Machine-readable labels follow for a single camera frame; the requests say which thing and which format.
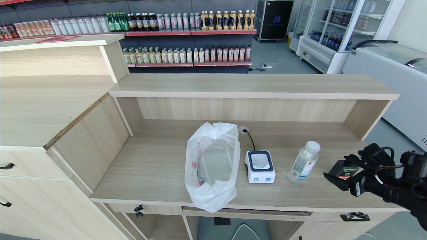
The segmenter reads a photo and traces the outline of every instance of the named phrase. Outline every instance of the white plastic bag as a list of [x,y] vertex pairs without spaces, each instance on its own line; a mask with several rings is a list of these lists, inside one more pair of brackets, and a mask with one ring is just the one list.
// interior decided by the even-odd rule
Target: white plastic bag
[[235,124],[205,123],[187,141],[185,186],[196,207],[214,213],[236,197],[238,137]]

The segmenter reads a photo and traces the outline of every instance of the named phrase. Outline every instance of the white wall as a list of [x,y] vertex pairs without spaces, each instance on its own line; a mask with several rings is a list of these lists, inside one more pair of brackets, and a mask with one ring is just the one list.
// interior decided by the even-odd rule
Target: white wall
[[427,0],[406,0],[388,40],[427,52]]

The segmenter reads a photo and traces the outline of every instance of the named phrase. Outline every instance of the glass door refrigerator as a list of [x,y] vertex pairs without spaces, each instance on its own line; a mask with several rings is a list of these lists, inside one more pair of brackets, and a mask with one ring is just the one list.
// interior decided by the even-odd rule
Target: glass door refrigerator
[[296,54],[322,73],[340,74],[354,44],[387,39],[404,0],[315,0]]
[[293,30],[292,40],[289,45],[289,48],[294,52],[298,46],[299,37],[304,34],[313,2],[313,0],[303,0],[299,7],[297,21]]

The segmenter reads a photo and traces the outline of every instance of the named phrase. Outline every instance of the refrigerator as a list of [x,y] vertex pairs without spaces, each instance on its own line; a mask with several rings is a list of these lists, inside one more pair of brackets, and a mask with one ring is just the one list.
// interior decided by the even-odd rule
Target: refrigerator
[[314,0],[296,55],[320,72],[340,74],[350,49],[387,39],[405,0]]
[[427,151],[427,53],[397,41],[356,44],[344,74],[365,74],[400,94],[383,118]]

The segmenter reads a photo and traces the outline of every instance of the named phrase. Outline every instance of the black drawer handle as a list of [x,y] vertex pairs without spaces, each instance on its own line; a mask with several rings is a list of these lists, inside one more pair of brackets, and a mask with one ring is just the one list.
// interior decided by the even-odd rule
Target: black drawer handle
[[0,169],[3,169],[3,170],[12,169],[12,168],[13,168],[13,166],[15,166],[15,164],[13,164],[13,163],[9,163],[8,165],[6,165],[6,166],[4,166],[4,167],[0,167]]
[[367,214],[363,213],[351,213],[349,217],[345,214],[341,214],[340,217],[344,222],[369,222],[371,220]]
[[7,202],[7,203],[2,203],[2,202],[0,202],[0,204],[1,204],[1,205],[3,205],[3,206],[5,206],[5,207],[10,207],[10,206],[12,206],[12,203],[10,203],[10,202]]

